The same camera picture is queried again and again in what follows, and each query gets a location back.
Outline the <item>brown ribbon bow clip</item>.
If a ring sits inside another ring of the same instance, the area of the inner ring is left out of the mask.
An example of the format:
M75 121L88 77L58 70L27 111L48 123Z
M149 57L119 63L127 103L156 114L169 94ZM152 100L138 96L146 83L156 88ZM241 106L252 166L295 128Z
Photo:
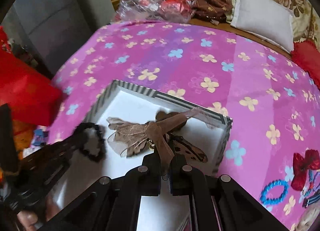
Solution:
M159 154L164 173L177 154L185 156L187 162L206 163L208 158L203 150L174 133L181 130L190 118L201 113L199 108L181 113L160 110L155 121L144 124L109 117L108 128L114 133L108 137L107 142L115 153L127 158L141 153L147 146L153 146Z

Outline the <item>black scrunchie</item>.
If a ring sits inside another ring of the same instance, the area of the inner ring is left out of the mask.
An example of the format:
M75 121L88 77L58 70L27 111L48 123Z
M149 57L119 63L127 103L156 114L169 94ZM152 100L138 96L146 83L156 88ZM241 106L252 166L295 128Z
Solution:
M80 123L74 134L84 134L85 141L79 147L79 152L90 161L99 163L105 157L105 139L102 128L95 123Z

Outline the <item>striped white jewelry box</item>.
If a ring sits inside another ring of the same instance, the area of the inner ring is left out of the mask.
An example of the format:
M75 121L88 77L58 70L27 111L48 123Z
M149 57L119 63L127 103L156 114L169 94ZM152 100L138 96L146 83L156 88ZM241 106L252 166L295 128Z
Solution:
M196 104L170 97L159 91L114 81L87 114L85 120L102 126L105 140L112 130L108 119L116 117L132 123L153 121L158 111L183 112ZM215 175L223 158L233 121L231 118L202 108L189 119L178 132L192 145L200 148L207 156L206 163L195 162L194 167L206 175ZM60 207L65 207L86 188L102 176L118 178L142 164L143 157L151 153L146 148L140 154L127 157L121 148L106 145L106 155L100 162L91 162L75 152L71 166L53 190L53 197ZM169 193L168 181L161 182L161 194L157 197L142 197L137 221L138 230L182 230L189 217L189 200L186 196L173 197Z

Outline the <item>red gift bag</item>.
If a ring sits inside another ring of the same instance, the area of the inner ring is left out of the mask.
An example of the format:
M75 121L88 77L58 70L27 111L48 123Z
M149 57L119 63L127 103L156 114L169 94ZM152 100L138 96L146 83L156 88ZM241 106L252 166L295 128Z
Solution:
M1 29L1 105L7 104L14 120L49 126L56 118L63 93L34 68L16 58Z

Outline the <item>red bow hair clip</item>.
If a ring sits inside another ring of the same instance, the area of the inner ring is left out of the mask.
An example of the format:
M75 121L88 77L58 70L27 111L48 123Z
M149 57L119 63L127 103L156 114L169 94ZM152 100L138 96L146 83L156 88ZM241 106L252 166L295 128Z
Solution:
M309 170L319 170L319 152L308 149L303 157L299 153L293 154L293 180L291 187L296 191L302 191L306 183L307 173Z

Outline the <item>pink floral bed sheet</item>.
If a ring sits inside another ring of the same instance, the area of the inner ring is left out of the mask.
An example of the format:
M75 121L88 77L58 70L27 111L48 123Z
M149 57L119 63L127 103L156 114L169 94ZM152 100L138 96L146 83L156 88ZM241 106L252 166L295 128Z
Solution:
M294 154L319 150L319 89L302 68L233 33L166 22L101 27L68 59L53 79L66 98L49 142L69 136L113 80L231 117L219 171L255 198L293 182Z

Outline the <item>red cushion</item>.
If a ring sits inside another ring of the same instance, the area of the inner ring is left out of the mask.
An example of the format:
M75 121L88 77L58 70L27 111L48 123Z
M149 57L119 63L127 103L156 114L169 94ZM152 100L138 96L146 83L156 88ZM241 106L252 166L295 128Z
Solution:
M294 42L291 58L295 64L306 71L315 85L320 87L320 53L312 40Z

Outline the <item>grey cabinet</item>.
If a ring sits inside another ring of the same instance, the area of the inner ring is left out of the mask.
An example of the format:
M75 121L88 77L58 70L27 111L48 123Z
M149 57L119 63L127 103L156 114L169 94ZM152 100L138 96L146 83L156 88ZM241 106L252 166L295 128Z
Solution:
M92 34L77 0L16 0L1 25L10 39L38 55L52 74Z

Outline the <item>white pillow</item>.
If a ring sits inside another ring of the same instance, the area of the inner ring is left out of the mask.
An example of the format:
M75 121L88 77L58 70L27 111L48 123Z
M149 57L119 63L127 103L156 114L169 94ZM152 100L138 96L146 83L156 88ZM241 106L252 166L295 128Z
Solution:
M280 47L293 50L293 16L272 0L236 0L231 26Z

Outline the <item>clear plastic bag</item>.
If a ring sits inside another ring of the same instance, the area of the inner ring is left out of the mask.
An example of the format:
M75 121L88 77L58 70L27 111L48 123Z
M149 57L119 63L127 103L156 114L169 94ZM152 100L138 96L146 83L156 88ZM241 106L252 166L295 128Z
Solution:
M120 0L113 20L187 23L193 15L191 0Z

